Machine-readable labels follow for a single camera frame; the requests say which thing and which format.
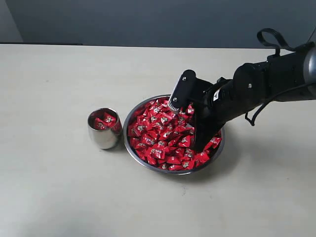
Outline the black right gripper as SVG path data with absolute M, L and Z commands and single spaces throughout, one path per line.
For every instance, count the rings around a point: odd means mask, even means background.
M 221 81 L 205 96 L 206 106 L 196 110 L 194 150 L 202 152 L 222 126 L 267 98 L 267 63 L 245 63 L 232 79 Z

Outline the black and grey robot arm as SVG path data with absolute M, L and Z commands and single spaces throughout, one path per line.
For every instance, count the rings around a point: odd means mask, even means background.
M 307 101 L 316 98 L 316 45 L 302 45 L 265 62 L 245 63 L 232 79 L 220 78 L 204 95 L 196 110 L 194 149 L 201 152 L 225 123 L 244 115 L 251 124 L 272 101 Z

